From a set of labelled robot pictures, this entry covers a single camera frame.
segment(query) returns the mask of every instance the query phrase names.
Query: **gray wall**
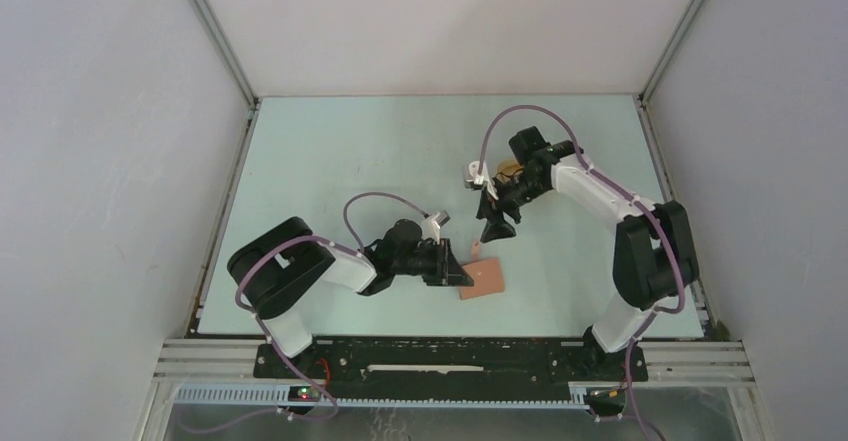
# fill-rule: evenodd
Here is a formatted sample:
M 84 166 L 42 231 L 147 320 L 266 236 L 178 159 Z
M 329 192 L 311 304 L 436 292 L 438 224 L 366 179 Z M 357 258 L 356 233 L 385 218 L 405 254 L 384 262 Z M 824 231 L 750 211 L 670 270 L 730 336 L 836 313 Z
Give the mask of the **gray wall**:
M 0 437 L 129 439 L 247 109 L 187 0 L 0 0 Z
M 848 0 L 709 0 L 652 114 L 782 440 L 844 439 Z

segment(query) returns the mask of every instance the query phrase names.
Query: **orange object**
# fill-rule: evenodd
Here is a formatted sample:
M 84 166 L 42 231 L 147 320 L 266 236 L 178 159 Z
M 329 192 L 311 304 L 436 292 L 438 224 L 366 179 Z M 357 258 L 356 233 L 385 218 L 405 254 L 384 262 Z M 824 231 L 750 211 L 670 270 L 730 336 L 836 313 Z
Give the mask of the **orange object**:
M 487 294 L 502 293 L 506 290 L 498 258 L 480 260 L 480 240 L 471 243 L 471 262 L 462 268 L 474 280 L 474 286 L 459 288 L 459 298 L 463 301 Z

